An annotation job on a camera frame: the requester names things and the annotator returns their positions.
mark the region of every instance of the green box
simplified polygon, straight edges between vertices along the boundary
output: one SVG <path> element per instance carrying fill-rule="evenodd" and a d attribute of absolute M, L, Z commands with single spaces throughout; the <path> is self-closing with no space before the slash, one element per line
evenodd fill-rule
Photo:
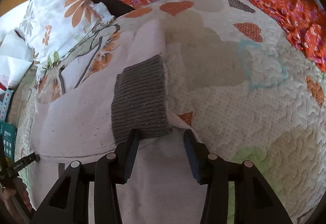
<path fill-rule="evenodd" d="M 14 163 L 17 128 L 10 123 L 0 122 L 0 134 L 3 138 L 4 155 Z"/>

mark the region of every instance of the floral pillowcase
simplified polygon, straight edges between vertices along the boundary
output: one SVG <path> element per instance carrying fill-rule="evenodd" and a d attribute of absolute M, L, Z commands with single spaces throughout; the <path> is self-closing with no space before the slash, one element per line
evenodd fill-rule
<path fill-rule="evenodd" d="M 103 3 L 91 0 L 31 0 L 20 30 L 33 50 L 36 79 L 89 37 L 95 25 L 112 20 Z"/>

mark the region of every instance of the screw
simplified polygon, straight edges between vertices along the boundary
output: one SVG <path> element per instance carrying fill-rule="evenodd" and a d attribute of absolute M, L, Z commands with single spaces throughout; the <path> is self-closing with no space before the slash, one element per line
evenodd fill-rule
<path fill-rule="evenodd" d="M 249 167 L 249 168 L 250 168 L 250 167 L 253 167 L 253 165 L 254 165 L 254 164 L 252 163 L 252 161 L 249 161 L 249 160 L 246 160 L 244 163 L 245 163 L 245 167 Z"/>
<path fill-rule="evenodd" d="M 208 154 L 207 157 L 208 157 L 210 160 L 216 160 L 216 159 L 217 159 L 217 155 L 214 154 L 214 153 L 210 153 L 210 154 Z"/>
<path fill-rule="evenodd" d="M 113 152 L 110 152 L 110 153 L 108 153 L 108 155 L 106 156 L 106 158 L 108 159 L 108 160 L 113 160 L 114 158 L 115 158 L 115 154 L 113 153 Z"/>
<path fill-rule="evenodd" d="M 76 168 L 76 167 L 79 166 L 79 164 L 80 164 L 80 162 L 76 160 L 76 161 L 73 161 L 73 162 L 70 164 L 70 166 L 71 166 L 72 168 Z"/>

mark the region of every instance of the human hand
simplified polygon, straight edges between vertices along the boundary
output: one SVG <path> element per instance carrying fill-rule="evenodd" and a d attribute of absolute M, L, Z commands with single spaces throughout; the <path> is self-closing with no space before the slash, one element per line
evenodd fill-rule
<path fill-rule="evenodd" d="M 30 203 L 30 199 L 28 197 L 27 186 L 23 184 L 24 191 L 22 192 L 22 200 L 28 210 L 32 210 L 32 205 Z M 23 218 L 19 215 L 16 207 L 11 201 L 11 196 L 14 196 L 17 193 L 16 189 L 11 188 L 4 188 L 3 190 L 0 189 L 0 199 L 4 202 L 4 205 L 10 215 L 13 217 L 17 224 L 24 224 Z"/>

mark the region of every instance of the teal box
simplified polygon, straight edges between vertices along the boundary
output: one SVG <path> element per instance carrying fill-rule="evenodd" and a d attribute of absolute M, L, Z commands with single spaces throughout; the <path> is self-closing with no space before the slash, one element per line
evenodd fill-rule
<path fill-rule="evenodd" d="M 4 155 L 14 163 L 17 128 L 10 123 L 0 122 L 0 134 L 3 138 Z"/>
<path fill-rule="evenodd" d="M 9 89 L 6 91 L 0 89 L 0 122 L 5 122 L 10 107 L 10 101 L 13 92 Z"/>

